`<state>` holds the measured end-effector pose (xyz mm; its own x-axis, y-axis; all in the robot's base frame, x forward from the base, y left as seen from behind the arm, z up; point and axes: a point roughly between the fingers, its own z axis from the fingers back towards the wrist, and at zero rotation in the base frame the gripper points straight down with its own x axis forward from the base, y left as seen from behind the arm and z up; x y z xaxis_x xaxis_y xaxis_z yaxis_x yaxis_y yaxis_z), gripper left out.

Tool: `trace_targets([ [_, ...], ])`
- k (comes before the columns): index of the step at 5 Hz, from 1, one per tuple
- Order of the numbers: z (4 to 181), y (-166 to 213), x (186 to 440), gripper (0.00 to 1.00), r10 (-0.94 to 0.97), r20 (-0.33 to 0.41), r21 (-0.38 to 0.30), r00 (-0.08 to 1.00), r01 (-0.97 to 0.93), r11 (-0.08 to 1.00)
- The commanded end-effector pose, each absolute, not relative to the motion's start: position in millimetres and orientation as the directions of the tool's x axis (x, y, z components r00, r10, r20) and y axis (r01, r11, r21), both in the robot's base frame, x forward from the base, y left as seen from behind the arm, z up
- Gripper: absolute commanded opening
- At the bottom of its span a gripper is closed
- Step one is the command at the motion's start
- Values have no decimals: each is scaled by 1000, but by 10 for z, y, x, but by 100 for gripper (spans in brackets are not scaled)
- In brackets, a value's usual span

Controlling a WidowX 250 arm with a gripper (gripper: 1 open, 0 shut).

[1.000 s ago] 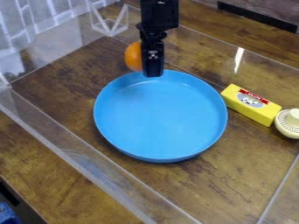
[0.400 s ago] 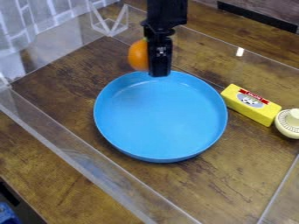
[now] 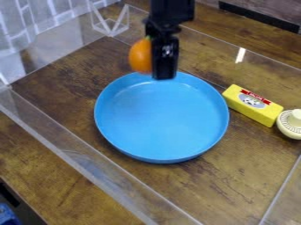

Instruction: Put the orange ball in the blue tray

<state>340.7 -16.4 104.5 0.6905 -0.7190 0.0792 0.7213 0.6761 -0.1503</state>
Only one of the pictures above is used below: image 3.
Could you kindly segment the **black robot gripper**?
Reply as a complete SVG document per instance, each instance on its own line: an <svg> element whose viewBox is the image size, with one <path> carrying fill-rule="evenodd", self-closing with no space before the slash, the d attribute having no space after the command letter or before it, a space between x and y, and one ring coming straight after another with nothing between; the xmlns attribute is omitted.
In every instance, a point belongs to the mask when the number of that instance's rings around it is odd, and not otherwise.
<svg viewBox="0 0 301 225"><path fill-rule="evenodd" d="M179 59L179 24L194 19L195 0L150 0L150 14L143 19L144 32L151 38L151 76L172 79Z"/></svg>

